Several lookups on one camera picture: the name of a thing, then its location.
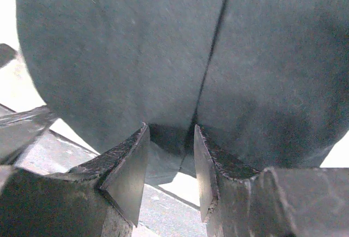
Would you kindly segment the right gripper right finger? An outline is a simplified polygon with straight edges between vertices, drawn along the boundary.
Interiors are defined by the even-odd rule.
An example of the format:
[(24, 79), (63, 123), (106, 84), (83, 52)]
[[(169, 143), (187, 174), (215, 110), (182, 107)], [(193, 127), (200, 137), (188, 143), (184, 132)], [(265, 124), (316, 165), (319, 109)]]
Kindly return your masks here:
[(348, 236), (348, 169), (257, 171), (199, 126), (194, 158), (208, 236)]

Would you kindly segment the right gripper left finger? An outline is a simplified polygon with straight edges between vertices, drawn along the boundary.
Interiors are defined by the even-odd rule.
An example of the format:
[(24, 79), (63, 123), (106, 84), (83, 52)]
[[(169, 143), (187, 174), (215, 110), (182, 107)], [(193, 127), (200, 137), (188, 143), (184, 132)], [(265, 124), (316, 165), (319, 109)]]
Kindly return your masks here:
[(67, 173), (1, 166), (1, 236), (130, 236), (138, 224), (149, 128)]

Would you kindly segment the black t-shirt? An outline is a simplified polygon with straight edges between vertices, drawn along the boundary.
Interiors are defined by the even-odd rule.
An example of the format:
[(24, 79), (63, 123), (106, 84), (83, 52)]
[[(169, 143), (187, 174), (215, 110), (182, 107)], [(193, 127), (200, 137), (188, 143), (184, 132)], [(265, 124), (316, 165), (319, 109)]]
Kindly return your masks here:
[(146, 183), (194, 175), (194, 127), (256, 169), (348, 131), (348, 0), (16, 0), (35, 87), (96, 151), (143, 123)]

